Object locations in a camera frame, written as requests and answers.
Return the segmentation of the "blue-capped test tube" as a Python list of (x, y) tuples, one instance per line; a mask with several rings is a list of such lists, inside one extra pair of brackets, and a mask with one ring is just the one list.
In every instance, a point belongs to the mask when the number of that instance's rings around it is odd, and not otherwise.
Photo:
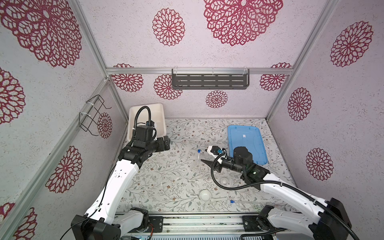
[(200, 149), (198, 149), (198, 160), (197, 160), (198, 163), (201, 162), (201, 153), (202, 153), (202, 151)]
[(255, 201), (239, 201), (239, 200), (230, 200), (231, 204), (242, 204), (242, 205), (256, 205), (258, 202)]

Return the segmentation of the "white plastic bin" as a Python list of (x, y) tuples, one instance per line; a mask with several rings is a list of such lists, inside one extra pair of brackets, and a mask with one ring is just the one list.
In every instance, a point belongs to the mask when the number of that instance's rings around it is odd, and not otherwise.
[[(133, 106), (129, 109), (129, 122), (128, 122), (128, 133), (127, 141), (130, 141), (133, 136), (134, 120), (137, 112), (142, 106)], [(155, 123), (155, 128), (157, 130), (157, 138), (164, 137), (167, 135), (166, 122), (165, 122), (165, 112), (164, 106), (161, 103), (148, 104), (147, 105), (151, 111), (151, 121)], [(142, 110), (138, 117), (138, 126), (140, 123), (146, 123), (148, 121), (149, 114), (147, 110)]]

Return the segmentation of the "blue plastic lid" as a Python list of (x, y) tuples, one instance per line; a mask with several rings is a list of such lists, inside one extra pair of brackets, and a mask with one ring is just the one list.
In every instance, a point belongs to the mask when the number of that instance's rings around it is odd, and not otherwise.
[(234, 156), (236, 147), (246, 147), (253, 155), (254, 163), (266, 165), (268, 157), (259, 128), (252, 126), (228, 126), (230, 157)]

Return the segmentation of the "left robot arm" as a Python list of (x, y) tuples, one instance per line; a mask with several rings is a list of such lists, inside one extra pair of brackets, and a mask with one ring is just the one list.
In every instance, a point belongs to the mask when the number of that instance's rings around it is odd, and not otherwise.
[(70, 230), (77, 240), (119, 240), (132, 231), (152, 231), (147, 210), (133, 208), (116, 218), (121, 198), (139, 172), (140, 167), (153, 153), (170, 150), (168, 136), (141, 142), (130, 141), (120, 152), (118, 161), (95, 202), (86, 213), (76, 215)]

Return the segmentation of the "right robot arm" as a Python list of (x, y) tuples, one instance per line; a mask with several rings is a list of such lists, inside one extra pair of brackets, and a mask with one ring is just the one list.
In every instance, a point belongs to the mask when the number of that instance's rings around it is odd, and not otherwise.
[[(226, 149), (218, 146), (209, 146), (206, 152), (215, 159), (203, 160), (203, 163), (210, 167), (211, 178), (219, 188), (238, 191), (253, 187), (283, 200), (297, 210), (292, 213), (271, 205), (264, 206), (259, 214), (253, 216), (250, 230), (240, 236), (242, 240), (251, 237), (271, 240), (275, 234), (284, 231), (294, 231), (314, 240), (359, 238), (352, 230), (346, 209), (339, 200), (325, 200), (287, 184), (269, 170), (255, 164), (247, 148), (235, 148), (233, 157), (228, 155)], [(245, 184), (227, 187), (219, 183), (215, 172), (219, 173), (222, 169), (240, 173)]]

